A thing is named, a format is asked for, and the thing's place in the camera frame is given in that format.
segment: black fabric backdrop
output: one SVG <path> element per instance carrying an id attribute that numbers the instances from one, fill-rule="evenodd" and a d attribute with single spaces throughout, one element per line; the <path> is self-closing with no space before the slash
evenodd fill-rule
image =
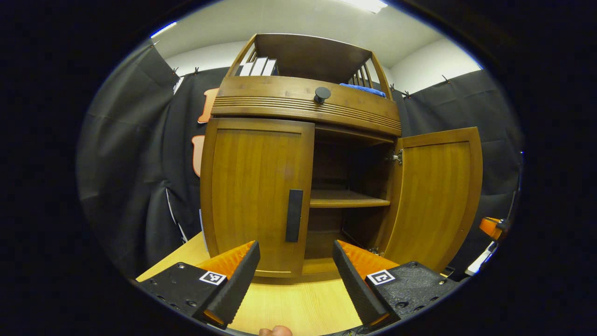
<path id="1" fill-rule="evenodd" d="M 217 88 L 228 68 L 178 80 L 150 42 L 131 53 L 106 80 L 91 104 L 79 143 L 78 182 L 86 215 L 110 258 L 136 277 L 182 243 L 176 219 L 191 239 L 201 231 L 199 178 L 191 138 L 204 92 Z M 380 89 L 379 83 L 374 88 Z M 507 215 L 516 188 L 522 136 L 506 100 L 485 71 L 475 71 L 403 99 L 397 91 L 402 135 L 479 127 L 484 171 L 472 229 L 450 263 L 454 277 L 487 247 L 475 225 L 484 216 Z"/>

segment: round black knob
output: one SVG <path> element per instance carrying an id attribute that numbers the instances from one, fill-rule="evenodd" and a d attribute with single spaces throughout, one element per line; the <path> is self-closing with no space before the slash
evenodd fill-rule
<path id="1" fill-rule="evenodd" d="M 332 92 L 330 92 L 327 88 L 320 86 L 315 89 L 315 97 L 313 98 L 313 100 L 315 100 L 315 102 L 317 103 L 323 104 L 324 101 L 328 99 L 331 95 Z"/>

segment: ceiling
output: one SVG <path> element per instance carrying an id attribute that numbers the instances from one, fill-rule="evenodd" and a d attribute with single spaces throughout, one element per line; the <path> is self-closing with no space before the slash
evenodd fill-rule
<path id="1" fill-rule="evenodd" d="M 255 33 L 297 33 L 357 45 L 391 67 L 443 36 L 393 8 L 379 13 L 338 0 L 222 0 L 179 20 L 159 34 L 163 58 L 209 45 L 247 41 Z"/>

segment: ceiling light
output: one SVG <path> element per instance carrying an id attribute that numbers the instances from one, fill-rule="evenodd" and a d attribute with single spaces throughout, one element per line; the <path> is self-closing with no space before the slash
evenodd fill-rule
<path id="1" fill-rule="evenodd" d="M 378 13 L 382 8 L 387 7 L 387 4 L 379 0 L 339 0 L 347 4 L 359 7 L 363 10 L 370 11 L 372 13 Z"/>
<path id="2" fill-rule="evenodd" d="M 166 26 L 166 27 L 164 27 L 164 28 L 162 28 L 162 29 L 158 30 L 158 32 L 157 32 L 157 33 L 155 33 L 155 34 L 151 35 L 151 38 L 154 38 L 154 37 L 158 36 L 159 34 L 161 34 L 161 33 L 165 32 L 166 30 L 168 30 L 168 29 L 170 29 L 170 28 L 172 28 L 172 27 L 174 27 L 175 25 L 176 25 L 176 22 L 172 22 L 172 23 L 170 23 L 168 26 Z"/>

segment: drawer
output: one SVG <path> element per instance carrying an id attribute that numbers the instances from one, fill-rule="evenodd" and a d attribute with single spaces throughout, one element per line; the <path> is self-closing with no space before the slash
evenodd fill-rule
<path id="1" fill-rule="evenodd" d="M 331 92 L 323 104 L 313 100 L 318 87 Z M 354 88 L 296 77 L 225 77 L 211 114 L 309 120 L 402 135 L 395 102 Z"/>

